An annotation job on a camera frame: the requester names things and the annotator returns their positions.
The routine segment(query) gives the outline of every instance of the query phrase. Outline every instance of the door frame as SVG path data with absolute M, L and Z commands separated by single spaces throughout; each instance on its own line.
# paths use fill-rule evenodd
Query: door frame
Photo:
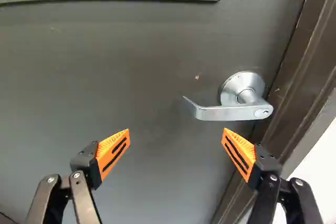
M 274 113 L 270 119 L 258 123 L 249 138 L 252 143 L 261 142 L 282 164 L 302 143 L 302 137 L 336 84 L 336 45 L 330 44 L 335 34 L 326 30 L 327 23 L 332 22 L 330 13 L 334 3 L 336 0 L 305 0 L 267 97 L 275 108 Z M 319 52 L 318 47 L 327 42 L 329 47 Z M 305 154 L 296 158 L 296 165 L 304 157 Z M 254 193 L 235 171 L 211 224 L 238 222 L 253 199 Z

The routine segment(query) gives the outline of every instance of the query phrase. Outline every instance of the dark gray door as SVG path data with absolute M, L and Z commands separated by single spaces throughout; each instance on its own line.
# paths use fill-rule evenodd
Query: dark gray door
M 128 127 L 130 148 L 94 193 L 102 221 L 209 223 L 234 169 L 222 129 L 247 137 L 254 122 L 197 121 L 182 96 L 214 105 L 241 70 L 270 86 L 302 1 L 0 7 L 0 211 L 22 222 L 43 176 Z

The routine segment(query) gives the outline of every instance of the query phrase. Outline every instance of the door handle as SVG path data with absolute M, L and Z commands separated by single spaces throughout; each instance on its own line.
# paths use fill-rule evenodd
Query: door handle
M 261 97 L 264 89 L 260 75 L 242 71 L 230 76 L 219 89 L 221 106 L 200 106 L 183 98 L 192 115 L 201 121 L 260 120 L 273 112 L 273 106 Z

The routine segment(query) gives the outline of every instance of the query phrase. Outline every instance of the orange gripper pad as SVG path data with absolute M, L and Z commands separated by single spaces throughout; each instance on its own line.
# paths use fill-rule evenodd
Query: orange gripper pad
M 222 145 L 244 180 L 248 182 L 256 161 L 254 145 L 227 128 L 223 130 Z
M 101 181 L 105 179 L 121 155 L 130 146 L 129 130 L 120 131 L 98 143 L 96 159 Z

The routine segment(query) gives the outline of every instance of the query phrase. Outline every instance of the screw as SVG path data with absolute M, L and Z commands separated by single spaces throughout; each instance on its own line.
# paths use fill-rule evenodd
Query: screw
M 53 182 L 54 180 L 55 180 L 54 177 L 50 177 L 50 178 L 48 178 L 47 183 L 51 183 L 51 182 Z
M 270 177 L 273 181 L 277 181 L 277 180 L 278 180 L 277 176 L 275 176 L 275 175 L 273 175 L 273 174 L 271 174 L 269 177 Z
M 303 186 L 303 181 L 298 178 L 295 180 L 295 183 L 299 186 Z
M 269 110 L 267 109 L 259 109 L 254 112 L 254 116 L 256 118 L 266 118 L 269 113 Z
M 75 174 L 73 175 L 74 178 L 78 178 L 79 176 L 80 176 L 80 173 L 75 173 Z

